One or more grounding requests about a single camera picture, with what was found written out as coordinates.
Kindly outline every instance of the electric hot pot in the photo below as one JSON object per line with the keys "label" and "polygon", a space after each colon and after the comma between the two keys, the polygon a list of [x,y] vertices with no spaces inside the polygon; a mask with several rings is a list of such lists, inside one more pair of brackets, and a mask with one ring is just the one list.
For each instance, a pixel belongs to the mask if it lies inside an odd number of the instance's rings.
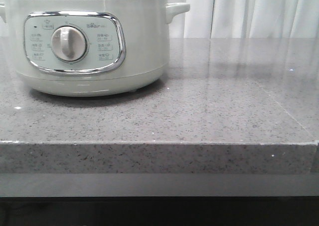
{"label": "electric hot pot", "polygon": [[4,0],[0,15],[27,85],[83,97],[157,80],[169,61],[168,24],[189,9],[167,0]]}

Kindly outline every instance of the control panel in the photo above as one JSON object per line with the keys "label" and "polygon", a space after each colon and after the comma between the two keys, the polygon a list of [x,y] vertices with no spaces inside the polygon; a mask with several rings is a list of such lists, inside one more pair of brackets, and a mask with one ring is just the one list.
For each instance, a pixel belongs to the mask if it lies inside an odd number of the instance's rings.
{"label": "control panel", "polygon": [[24,24],[24,50],[38,69],[53,74],[113,70],[125,59],[119,20],[104,12],[34,12]]}

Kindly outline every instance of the cooker base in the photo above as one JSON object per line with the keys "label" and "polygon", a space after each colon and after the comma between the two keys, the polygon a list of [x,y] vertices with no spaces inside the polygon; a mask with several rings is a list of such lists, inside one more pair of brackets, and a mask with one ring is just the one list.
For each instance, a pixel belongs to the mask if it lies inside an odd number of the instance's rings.
{"label": "cooker base", "polygon": [[138,75],[107,80],[43,80],[19,73],[18,75],[28,86],[43,93],[71,97],[94,97],[133,91],[149,85],[160,78],[166,66],[167,64]]}

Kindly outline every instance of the chrome trim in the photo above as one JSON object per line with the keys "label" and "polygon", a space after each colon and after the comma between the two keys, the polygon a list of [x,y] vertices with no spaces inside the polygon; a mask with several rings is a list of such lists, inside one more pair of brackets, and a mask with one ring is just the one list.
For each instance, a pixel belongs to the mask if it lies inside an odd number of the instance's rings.
{"label": "chrome trim", "polygon": [[[28,19],[32,17],[40,17],[40,16],[90,16],[90,17],[103,17],[111,20],[113,24],[116,27],[116,32],[119,38],[119,48],[120,53],[115,61],[113,61],[111,64],[94,68],[94,69],[83,69],[83,70],[61,70],[61,69],[50,69],[45,68],[37,63],[33,62],[26,53],[25,49],[25,24]],[[120,21],[112,14],[106,13],[106,12],[95,12],[95,11],[43,11],[43,12],[33,12],[29,14],[29,16],[25,19],[24,25],[23,25],[23,48],[24,48],[24,54],[28,61],[37,69],[44,71],[46,73],[51,73],[55,75],[85,75],[85,74],[97,74],[102,72],[107,72],[110,70],[114,70],[118,68],[124,61],[126,56],[126,46],[125,46],[125,38],[124,33],[122,29],[122,25]]]}

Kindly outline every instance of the granite surface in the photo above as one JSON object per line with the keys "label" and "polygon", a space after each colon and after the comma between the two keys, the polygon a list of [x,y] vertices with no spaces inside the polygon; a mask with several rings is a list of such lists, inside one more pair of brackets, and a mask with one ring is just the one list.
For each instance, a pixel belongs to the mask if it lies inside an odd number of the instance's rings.
{"label": "granite surface", "polygon": [[6,41],[1,173],[305,174],[317,164],[316,39],[171,39],[160,80],[95,98],[28,88]]}

